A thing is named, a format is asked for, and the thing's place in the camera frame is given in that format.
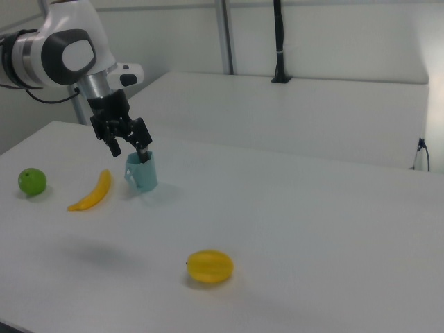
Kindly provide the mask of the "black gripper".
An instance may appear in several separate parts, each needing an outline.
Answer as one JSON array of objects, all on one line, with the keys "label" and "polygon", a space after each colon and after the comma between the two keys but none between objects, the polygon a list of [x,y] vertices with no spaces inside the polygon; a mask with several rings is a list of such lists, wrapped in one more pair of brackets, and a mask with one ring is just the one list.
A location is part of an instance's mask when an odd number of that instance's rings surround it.
[{"label": "black gripper", "polygon": [[119,121],[119,136],[135,149],[141,163],[150,160],[148,146],[152,137],[142,118],[130,118],[130,104],[122,89],[87,102],[93,113],[90,121],[96,138],[106,144],[113,157],[119,156],[121,149],[106,121]]}]

